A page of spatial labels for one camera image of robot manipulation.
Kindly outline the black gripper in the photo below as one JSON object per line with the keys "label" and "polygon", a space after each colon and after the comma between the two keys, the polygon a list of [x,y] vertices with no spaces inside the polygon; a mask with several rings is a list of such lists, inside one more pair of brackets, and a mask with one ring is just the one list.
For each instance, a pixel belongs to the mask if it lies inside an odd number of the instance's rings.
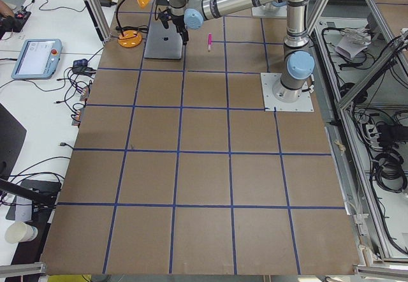
{"label": "black gripper", "polygon": [[160,20],[165,29],[169,29],[169,22],[173,22],[177,32],[182,38],[182,43],[187,44],[189,41],[189,33],[185,28],[183,15],[176,15],[169,8],[166,8],[164,11],[158,9],[155,11],[155,19]]}

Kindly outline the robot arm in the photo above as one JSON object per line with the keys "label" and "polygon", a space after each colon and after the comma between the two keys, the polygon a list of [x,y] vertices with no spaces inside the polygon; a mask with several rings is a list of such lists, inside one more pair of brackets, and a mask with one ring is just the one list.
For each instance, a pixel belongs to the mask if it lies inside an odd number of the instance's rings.
{"label": "robot arm", "polygon": [[246,9],[286,9],[284,37],[285,70],[274,83],[273,95],[281,102],[294,103],[314,71],[315,61],[307,45],[307,5],[309,0],[165,0],[166,8],[156,14],[164,28],[173,22],[182,44],[187,45],[189,30],[199,29],[203,23]]}

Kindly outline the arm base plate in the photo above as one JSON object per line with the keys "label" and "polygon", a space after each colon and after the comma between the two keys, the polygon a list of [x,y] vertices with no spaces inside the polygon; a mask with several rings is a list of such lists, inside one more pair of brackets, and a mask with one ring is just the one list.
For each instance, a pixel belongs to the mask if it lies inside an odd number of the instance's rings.
{"label": "arm base plate", "polygon": [[253,17],[269,19],[285,19],[287,17],[287,6],[276,7],[272,4],[266,4],[259,7],[252,7]]}
{"label": "arm base plate", "polygon": [[292,91],[281,84],[281,73],[261,73],[264,110],[270,112],[313,112],[313,86],[303,83]]}

